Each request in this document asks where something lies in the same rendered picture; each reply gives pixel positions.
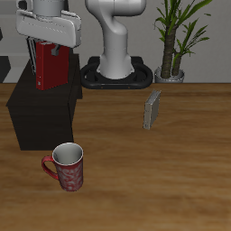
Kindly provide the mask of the red book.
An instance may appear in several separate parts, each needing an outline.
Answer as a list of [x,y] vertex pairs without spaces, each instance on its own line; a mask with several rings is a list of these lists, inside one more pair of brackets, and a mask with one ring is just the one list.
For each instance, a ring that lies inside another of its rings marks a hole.
[[51,55],[56,44],[51,42],[36,43],[36,87],[46,90],[68,82],[69,47],[62,46],[58,56]]

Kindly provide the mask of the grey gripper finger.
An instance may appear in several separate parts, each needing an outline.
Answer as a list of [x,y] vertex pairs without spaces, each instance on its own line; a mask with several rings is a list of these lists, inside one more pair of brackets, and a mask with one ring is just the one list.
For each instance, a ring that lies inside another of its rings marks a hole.
[[51,49],[51,55],[52,56],[58,56],[60,47],[61,47],[61,45],[56,44],[55,47],[53,49]]

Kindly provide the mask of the grey book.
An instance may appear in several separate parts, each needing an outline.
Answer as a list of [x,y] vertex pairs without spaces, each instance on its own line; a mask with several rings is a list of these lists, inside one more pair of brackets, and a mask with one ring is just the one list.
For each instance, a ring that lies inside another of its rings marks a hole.
[[153,90],[145,101],[143,113],[143,128],[150,130],[153,122],[158,116],[161,92]]

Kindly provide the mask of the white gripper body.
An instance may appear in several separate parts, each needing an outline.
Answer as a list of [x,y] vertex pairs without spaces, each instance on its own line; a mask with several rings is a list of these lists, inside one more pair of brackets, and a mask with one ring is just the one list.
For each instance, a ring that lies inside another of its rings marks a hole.
[[33,12],[17,10],[16,30],[21,35],[70,48],[76,48],[81,44],[81,19],[76,14],[64,10],[61,11],[61,17],[42,21]]

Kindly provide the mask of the pot plant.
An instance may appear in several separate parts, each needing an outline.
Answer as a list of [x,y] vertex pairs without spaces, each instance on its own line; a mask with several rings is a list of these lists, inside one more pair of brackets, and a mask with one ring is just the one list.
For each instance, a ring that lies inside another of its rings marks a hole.
[[164,11],[157,8],[161,17],[154,22],[160,22],[163,28],[159,28],[160,40],[164,44],[162,65],[154,72],[155,83],[182,83],[185,73],[180,69],[181,59],[186,54],[193,54],[190,49],[199,42],[207,41],[208,37],[203,37],[207,26],[201,27],[195,34],[192,34],[198,19],[188,25],[185,22],[199,9],[210,4],[212,0],[201,0],[195,4],[196,0],[185,8],[180,7],[181,0],[164,0]]

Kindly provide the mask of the red patterned mug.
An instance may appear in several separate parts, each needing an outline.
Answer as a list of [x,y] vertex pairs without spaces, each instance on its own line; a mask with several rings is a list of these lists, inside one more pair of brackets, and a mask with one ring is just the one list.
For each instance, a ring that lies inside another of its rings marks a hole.
[[83,184],[83,149],[76,143],[63,143],[42,158],[42,168],[60,182],[66,191],[77,191]]

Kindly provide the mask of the dark brown desk caddy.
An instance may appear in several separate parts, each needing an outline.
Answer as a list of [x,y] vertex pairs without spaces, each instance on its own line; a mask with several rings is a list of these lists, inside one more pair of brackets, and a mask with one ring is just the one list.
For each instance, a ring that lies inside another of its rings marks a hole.
[[22,151],[52,151],[62,143],[73,143],[72,121],[82,98],[79,56],[69,56],[69,82],[39,90],[28,62],[6,106]]

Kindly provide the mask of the striped book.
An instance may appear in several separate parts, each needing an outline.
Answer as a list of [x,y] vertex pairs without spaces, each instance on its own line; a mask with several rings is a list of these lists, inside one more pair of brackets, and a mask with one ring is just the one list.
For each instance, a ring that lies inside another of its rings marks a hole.
[[32,37],[27,37],[26,41],[27,41],[28,51],[30,54],[32,73],[33,75],[36,75],[36,42]]

